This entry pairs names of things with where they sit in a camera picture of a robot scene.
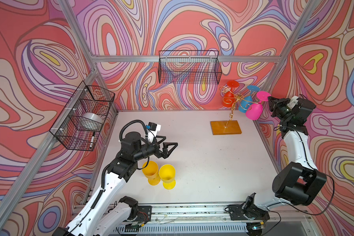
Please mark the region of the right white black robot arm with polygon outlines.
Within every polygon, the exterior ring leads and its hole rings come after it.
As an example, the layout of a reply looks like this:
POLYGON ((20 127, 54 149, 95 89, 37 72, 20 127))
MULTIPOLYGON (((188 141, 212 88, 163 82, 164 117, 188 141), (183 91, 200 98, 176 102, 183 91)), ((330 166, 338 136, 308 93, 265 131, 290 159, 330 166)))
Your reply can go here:
POLYGON ((253 193, 247 197, 242 212, 250 220, 267 218, 274 207, 310 205, 330 177, 317 169, 309 151, 305 123, 316 105, 299 96, 269 96, 268 105, 272 117, 280 120, 277 130, 287 146, 289 164, 274 178, 270 193, 253 193))

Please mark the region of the yellow wine glass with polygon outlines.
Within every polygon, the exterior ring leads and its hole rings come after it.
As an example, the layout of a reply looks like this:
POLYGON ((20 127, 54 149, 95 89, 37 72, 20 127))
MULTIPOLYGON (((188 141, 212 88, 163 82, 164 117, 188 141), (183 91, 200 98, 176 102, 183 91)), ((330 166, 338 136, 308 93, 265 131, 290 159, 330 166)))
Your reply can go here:
POLYGON ((165 164, 159 169, 159 176, 165 189, 171 190, 176 186, 176 170, 170 164, 165 164))
POLYGON ((144 163, 142 172, 150 185, 156 186, 160 183, 159 166, 156 162, 149 161, 144 163))

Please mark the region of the blue wine glass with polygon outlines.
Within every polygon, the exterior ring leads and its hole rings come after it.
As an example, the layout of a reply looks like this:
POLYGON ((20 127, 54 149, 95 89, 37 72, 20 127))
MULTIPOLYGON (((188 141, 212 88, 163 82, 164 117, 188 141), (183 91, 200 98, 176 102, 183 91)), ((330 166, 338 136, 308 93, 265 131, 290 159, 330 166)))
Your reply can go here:
POLYGON ((252 95, 256 94, 257 92, 260 91, 260 88, 258 86, 254 85, 248 85, 247 89, 250 91, 250 95, 244 97, 239 104, 238 110, 242 113, 246 113, 246 111, 251 107, 253 104, 253 98, 252 95))

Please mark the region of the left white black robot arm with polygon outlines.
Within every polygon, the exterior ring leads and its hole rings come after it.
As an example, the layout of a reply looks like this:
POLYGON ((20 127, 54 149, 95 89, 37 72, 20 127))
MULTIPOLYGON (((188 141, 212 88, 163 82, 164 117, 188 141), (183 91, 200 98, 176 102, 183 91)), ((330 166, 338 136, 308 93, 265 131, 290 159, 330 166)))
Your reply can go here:
POLYGON ((137 220, 138 201, 124 196, 112 210, 109 205, 131 176, 140 169, 138 162, 151 156, 167 159, 178 146, 167 142, 157 133, 161 126, 145 124, 141 120, 127 123, 119 133, 121 149, 115 158, 103 168, 100 187, 76 217, 63 228, 57 228, 54 236, 108 236, 125 221, 137 220))

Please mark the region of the magenta wine glass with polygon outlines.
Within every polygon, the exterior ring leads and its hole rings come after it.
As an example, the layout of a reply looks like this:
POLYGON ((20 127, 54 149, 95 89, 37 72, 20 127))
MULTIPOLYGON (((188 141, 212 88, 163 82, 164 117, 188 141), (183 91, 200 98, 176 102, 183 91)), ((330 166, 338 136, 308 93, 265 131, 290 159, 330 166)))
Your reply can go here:
POLYGON ((258 98, 258 102, 252 102, 252 105, 248 108, 245 115, 248 119, 256 121, 260 118, 263 112, 262 102, 268 101, 270 97, 270 93, 266 91, 259 91, 256 93, 256 97, 258 98))

